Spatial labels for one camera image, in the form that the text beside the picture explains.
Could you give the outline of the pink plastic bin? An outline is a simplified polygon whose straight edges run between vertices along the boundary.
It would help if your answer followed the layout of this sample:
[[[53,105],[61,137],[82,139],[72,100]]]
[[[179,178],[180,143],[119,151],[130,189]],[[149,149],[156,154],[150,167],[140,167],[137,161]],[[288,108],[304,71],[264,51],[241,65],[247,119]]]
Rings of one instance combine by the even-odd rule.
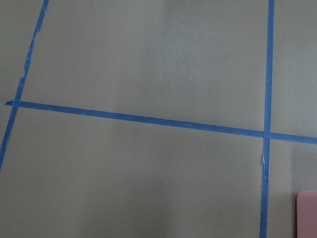
[[[317,237],[317,192],[301,191],[297,195],[297,237]]]

